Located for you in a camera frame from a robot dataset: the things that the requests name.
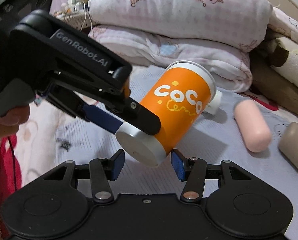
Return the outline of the orange white paper cup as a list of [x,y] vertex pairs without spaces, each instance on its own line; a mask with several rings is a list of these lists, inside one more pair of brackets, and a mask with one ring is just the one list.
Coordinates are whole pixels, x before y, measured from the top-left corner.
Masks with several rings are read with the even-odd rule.
[[216,91],[213,76],[203,66],[191,61],[170,64],[140,102],[159,117],[159,133],[148,135],[125,122],[116,132],[118,143],[144,165],[159,166],[213,100]]

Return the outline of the white leaf-print paper cup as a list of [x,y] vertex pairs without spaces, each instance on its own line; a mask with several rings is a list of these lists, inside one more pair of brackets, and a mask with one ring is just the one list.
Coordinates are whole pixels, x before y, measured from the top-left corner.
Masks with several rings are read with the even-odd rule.
[[221,104],[222,92],[217,90],[214,98],[210,101],[210,103],[204,109],[204,113],[208,113],[211,115],[215,115],[219,109]]

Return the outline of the pink cylindrical cup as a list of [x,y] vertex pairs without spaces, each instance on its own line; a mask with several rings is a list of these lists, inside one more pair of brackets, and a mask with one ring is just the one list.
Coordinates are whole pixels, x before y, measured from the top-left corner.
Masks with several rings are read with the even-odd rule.
[[271,143],[272,134],[259,107],[252,100],[243,100],[234,108],[234,118],[246,148],[259,153]]

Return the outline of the beige cup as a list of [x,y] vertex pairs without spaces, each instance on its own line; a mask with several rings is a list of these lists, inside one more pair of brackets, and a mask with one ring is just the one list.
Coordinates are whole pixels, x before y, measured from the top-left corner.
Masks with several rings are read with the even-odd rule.
[[298,124],[296,122],[292,122],[285,129],[278,148],[298,170]]

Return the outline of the grey patterned mat cloth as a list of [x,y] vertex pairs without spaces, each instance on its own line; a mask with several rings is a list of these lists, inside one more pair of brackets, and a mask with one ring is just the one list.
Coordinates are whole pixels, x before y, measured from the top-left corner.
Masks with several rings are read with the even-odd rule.
[[[261,108],[271,130],[272,141],[266,151],[251,153],[246,149],[233,117],[234,106],[242,99],[239,94],[223,90],[216,114],[202,113],[177,144],[177,149],[186,157],[198,157],[209,164],[231,160],[285,194],[294,208],[286,236],[298,239],[298,171],[278,150],[279,141],[289,122]],[[56,164],[66,160],[87,164],[95,158],[109,158],[120,148],[113,134],[81,119],[60,127],[55,140]],[[180,194],[184,187],[169,160],[165,160],[158,168],[150,168],[129,155],[117,181],[110,186],[114,194]]]

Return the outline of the cluttered side table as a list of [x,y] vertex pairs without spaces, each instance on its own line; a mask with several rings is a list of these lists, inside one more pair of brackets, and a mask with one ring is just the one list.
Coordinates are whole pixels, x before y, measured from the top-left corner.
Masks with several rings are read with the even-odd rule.
[[89,13],[88,2],[89,0],[52,0],[50,13],[79,31],[92,29],[95,22]]

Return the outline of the pink checkered folded quilt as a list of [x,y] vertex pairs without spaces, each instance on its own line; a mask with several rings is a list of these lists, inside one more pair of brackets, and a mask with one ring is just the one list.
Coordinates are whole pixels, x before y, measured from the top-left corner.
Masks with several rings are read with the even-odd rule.
[[137,66],[167,68],[175,61],[192,61],[206,68],[220,88],[242,93],[252,84],[249,55],[227,44],[110,25],[95,26],[89,37]]

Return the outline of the brown cream folded blanket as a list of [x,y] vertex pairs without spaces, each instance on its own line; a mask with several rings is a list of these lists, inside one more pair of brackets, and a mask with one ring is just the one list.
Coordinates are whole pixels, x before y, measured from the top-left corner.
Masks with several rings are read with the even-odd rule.
[[298,116],[298,43],[268,28],[250,53],[252,86]]

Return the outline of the pink checkered pillow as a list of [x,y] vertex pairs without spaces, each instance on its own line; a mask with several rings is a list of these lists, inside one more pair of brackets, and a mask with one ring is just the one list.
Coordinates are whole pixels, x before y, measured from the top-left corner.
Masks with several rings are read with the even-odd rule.
[[90,0],[89,8],[97,23],[211,40],[244,52],[264,39],[273,11],[268,0]]

